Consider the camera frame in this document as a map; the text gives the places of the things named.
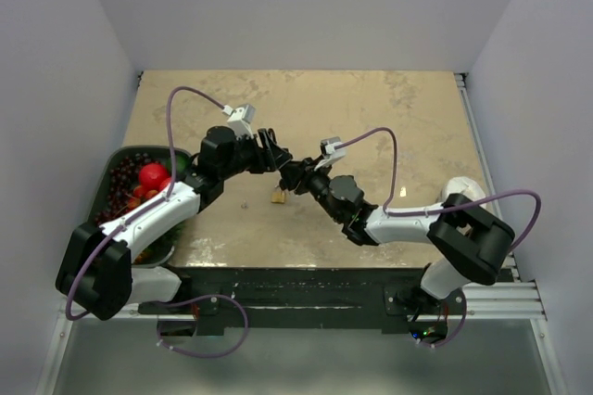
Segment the black padlock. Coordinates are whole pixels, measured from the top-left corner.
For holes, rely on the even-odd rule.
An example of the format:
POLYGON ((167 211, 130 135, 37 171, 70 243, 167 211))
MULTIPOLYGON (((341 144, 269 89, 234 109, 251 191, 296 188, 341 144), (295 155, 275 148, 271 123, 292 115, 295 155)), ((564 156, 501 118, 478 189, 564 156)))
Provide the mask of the black padlock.
POLYGON ((299 169, 299 162, 295 160, 290 160, 286 162, 279 169, 280 173, 280 180, 278 186, 285 191, 293 191, 297 188, 299 177, 300 177, 300 169, 299 169))

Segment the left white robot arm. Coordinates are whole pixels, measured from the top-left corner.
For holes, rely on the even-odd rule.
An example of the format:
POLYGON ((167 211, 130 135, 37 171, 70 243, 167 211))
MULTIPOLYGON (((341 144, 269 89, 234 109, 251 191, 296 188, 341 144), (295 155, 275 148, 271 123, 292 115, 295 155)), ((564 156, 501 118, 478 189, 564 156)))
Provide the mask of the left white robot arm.
POLYGON ((271 131, 236 137, 228 127, 208 130, 182 179, 117 220, 101 226, 79 225, 72 233, 56 287, 66 296, 66 316, 76 320, 72 306, 108 320, 129 303, 160 303, 171 313, 185 312, 192 291, 182 278, 162 266, 135 269, 135 259, 170 229, 197 215, 221 194, 226 180, 242 172, 277 172, 291 160, 271 131))

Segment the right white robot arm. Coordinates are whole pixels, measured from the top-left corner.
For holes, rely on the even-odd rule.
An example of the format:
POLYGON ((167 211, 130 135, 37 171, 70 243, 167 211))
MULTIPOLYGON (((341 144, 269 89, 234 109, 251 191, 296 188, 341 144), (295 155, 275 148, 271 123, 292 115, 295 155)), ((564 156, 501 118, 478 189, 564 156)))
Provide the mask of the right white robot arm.
POLYGON ((331 177, 329 171, 312 159, 291 160, 280 169, 279 186, 311 195, 358 246, 409 242, 436 247, 443 258, 427 266, 412 292, 419 312, 435 313, 450 293, 467 284, 497 282, 515 234, 489 211, 462 194, 425 210, 385 210, 365 200, 353 176, 331 177))

